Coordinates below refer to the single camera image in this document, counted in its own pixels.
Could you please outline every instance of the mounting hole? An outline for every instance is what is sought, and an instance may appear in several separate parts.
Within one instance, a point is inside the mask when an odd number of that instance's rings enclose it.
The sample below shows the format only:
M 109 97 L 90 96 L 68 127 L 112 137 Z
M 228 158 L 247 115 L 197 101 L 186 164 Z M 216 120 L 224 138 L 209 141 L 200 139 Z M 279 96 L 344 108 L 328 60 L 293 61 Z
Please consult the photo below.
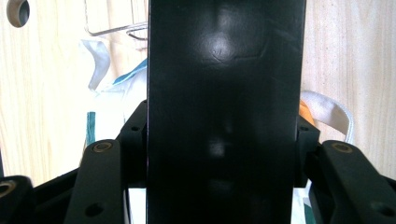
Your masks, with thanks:
M 105 211 L 105 206 L 102 203 L 93 203 L 85 209 L 87 217 L 96 217 Z
M 16 186 L 17 184 L 12 180 L 0 182 L 0 198 L 8 195 Z
M 396 213 L 394 209 L 385 203 L 372 203 L 372 208 L 379 214 L 385 217 L 395 217 Z
M 27 0 L 8 0 L 7 17 L 11 25 L 20 28 L 26 24 L 30 16 Z

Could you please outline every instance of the screw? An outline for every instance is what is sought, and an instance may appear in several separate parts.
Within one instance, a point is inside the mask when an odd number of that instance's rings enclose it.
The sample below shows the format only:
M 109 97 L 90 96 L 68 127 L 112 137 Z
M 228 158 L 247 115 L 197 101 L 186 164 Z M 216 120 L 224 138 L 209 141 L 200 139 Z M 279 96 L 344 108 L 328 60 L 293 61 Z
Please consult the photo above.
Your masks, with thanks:
M 113 147 L 113 145 L 111 143 L 103 142 L 103 143 L 99 143 L 99 144 L 95 145 L 93 147 L 93 151 L 94 152 L 104 152 L 112 147 Z
M 344 153 L 351 153 L 353 151 L 352 147 L 349 147 L 346 144 L 343 143 L 334 143 L 332 144 L 332 147 L 340 152 L 344 152 Z

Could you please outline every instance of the brass screw insert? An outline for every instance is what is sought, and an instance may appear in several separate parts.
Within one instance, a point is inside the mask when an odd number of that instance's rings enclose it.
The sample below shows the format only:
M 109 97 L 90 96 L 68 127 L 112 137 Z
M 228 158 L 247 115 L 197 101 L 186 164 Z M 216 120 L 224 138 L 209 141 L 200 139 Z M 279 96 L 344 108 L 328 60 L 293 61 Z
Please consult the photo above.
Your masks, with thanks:
M 332 147 L 335 150 L 340 151 L 340 152 L 344 152 L 344 153 L 352 153 L 353 152 L 352 147 L 350 147 L 350 146 L 348 146 L 346 144 L 343 144 L 343 143 L 333 143 Z
M 15 183 L 13 180 L 0 182 L 0 198 L 8 195 L 12 190 L 15 189 L 15 187 L 17 187 L 17 183 Z
M 93 151 L 94 152 L 104 152 L 104 151 L 106 151 L 108 149 L 111 149 L 112 147 L 113 147 L 113 145 L 111 143 L 103 142 L 103 143 L 96 144 L 93 147 Z

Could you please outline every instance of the orange object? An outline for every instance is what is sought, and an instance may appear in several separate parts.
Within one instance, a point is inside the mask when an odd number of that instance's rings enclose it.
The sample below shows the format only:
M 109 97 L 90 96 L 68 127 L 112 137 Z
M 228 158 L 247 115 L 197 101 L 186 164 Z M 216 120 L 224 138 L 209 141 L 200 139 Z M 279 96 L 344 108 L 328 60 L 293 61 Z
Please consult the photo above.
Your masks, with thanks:
M 306 121 L 310 122 L 312 125 L 315 126 L 314 119 L 312 118 L 311 111 L 309 111 L 308 106 L 304 103 L 304 101 L 300 100 L 300 111 L 299 114 L 301 117 L 306 119 Z

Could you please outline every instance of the wooden wall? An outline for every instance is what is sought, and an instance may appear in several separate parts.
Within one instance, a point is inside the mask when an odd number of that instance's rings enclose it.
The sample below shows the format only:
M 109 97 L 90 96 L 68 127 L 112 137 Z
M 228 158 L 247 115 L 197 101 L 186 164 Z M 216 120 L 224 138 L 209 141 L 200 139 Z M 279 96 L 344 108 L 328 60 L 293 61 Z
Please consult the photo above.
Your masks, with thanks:
M 134 15 L 130 1 L 108 2 L 87 0 L 91 30 L 147 19 L 147 1 L 134 2 Z M 0 148 L 6 175 L 28 175 L 38 185 L 78 167 L 92 63 L 78 47 L 88 38 L 83 0 L 29 5 L 29 21 L 15 28 L 7 1 L 0 2 Z M 111 52 L 108 80 L 147 56 L 124 32 L 102 40 Z M 302 90 L 349 108 L 355 145 L 396 178 L 396 2 L 307 0 Z M 342 137 L 325 130 L 326 138 Z

